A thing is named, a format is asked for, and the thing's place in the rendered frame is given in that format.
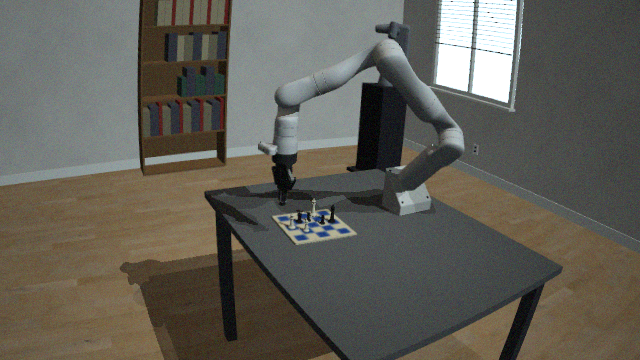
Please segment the blue and cream checkered board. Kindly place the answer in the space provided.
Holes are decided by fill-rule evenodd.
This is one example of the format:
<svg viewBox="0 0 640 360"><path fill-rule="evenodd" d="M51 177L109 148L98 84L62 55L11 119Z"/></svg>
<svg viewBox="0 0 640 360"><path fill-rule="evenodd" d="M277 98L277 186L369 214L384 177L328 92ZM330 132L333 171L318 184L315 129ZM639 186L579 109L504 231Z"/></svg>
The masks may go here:
<svg viewBox="0 0 640 360"><path fill-rule="evenodd" d="M291 239L295 245L308 244L332 239L338 239L343 237L355 236L357 233L341 221L336 215L334 215L335 223L329 223L328 220L331 216L331 211L328 209L315 210L316 216L310 216L311 221L308 222L309 232L303 232L305 228L305 220L307 219L307 212L302 213L302 223L296 223L298 220L297 213L294 214L294 226L295 229L289 229L290 214L272 216L272 219L278 224L278 226L284 231L284 233ZM321 216L324 215L325 224L320 224Z"/></svg>

